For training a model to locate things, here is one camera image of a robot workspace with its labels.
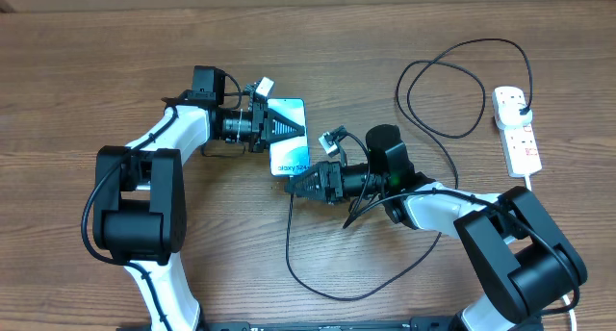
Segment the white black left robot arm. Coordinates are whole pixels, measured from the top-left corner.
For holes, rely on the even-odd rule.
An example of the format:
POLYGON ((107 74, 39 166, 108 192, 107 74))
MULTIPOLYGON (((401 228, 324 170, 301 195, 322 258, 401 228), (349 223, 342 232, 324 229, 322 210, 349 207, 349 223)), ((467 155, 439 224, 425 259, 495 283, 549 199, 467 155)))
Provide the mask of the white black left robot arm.
POLYGON ((161 120, 137 140, 102 147, 95 186, 82 215, 82 241, 92 257, 123 267, 134 279, 150 315, 149 330, 206 330, 180 255, 187 233, 183 166, 208 142, 237 144, 251 153, 269 152, 277 177, 293 176, 310 164, 305 104, 273 98, 264 77, 230 93, 230 75, 198 65, 192 85, 164 98, 161 120), (231 95, 247 109, 226 107, 231 95))

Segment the blue Samsung Galaxy smartphone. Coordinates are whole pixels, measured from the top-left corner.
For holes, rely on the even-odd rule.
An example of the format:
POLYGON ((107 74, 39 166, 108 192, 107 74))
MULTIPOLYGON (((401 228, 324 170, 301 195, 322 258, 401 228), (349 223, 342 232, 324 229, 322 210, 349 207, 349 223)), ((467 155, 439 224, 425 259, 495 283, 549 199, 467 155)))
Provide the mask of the blue Samsung Galaxy smartphone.
MULTIPOLYGON (((270 110, 275 110, 307 131, 304 101, 300 98, 271 98, 270 110)), ((295 176, 310 166, 310 153, 306 133, 291 139, 274 142, 269 146, 270 172, 273 176, 295 176)))

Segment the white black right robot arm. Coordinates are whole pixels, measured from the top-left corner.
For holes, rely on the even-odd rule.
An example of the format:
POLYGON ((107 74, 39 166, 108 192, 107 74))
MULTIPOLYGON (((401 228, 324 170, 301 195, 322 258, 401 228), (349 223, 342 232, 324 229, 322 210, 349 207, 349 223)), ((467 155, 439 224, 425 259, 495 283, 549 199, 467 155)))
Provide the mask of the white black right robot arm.
POLYGON ((371 128, 365 163, 319 162, 285 187, 327 204, 353 199, 347 224, 377 206, 413 230, 460 240, 484 291, 452 317, 414 317, 413 330, 540 330, 572 311, 588 278, 585 263, 529 189, 458 191, 415 170, 396 125, 371 128))

